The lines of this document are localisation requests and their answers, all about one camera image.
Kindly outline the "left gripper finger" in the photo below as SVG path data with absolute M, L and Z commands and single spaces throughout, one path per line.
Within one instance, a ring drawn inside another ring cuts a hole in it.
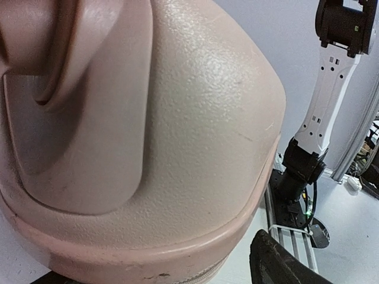
M 298 261 L 265 230 L 259 230 L 250 244 L 249 265 L 252 283 L 329 283 Z

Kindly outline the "pink hard-shell suitcase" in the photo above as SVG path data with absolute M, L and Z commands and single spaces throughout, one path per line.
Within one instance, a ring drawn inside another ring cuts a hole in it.
M 81 283 L 208 283 L 251 224 L 285 112 L 214 1 L 2 1 L 1 211 Z

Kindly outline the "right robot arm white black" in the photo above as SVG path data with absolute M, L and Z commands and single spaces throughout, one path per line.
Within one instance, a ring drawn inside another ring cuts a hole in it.
M 307 185 L 315 185 L 326 165 L 330 136 L 351 77 L 375 39 L 377 1 L 359 1 L 353 9 L 343 1 L 320 1 L 315 30 L 320 40 L 319 72 L 307 114 L 284 153 L 285 171 L 277 186 L 283 201 L 298 201 Z

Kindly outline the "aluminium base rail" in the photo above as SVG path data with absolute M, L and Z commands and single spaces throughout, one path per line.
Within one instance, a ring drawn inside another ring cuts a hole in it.
M 264 195 L 268 232 L 298 261 L 318 273 L 314 240 L 323 231 L 319 233 L 316 231 L 316 219 L 313 219 L 307 227 L 302 228 L 313 209 L 312 195 L 310 191 L 304 191 L 298 201 L 284 202 L 280 200 L 277 194 L 277 185 L 282 180 L 284 170 L 282 155 L 277 153 Z

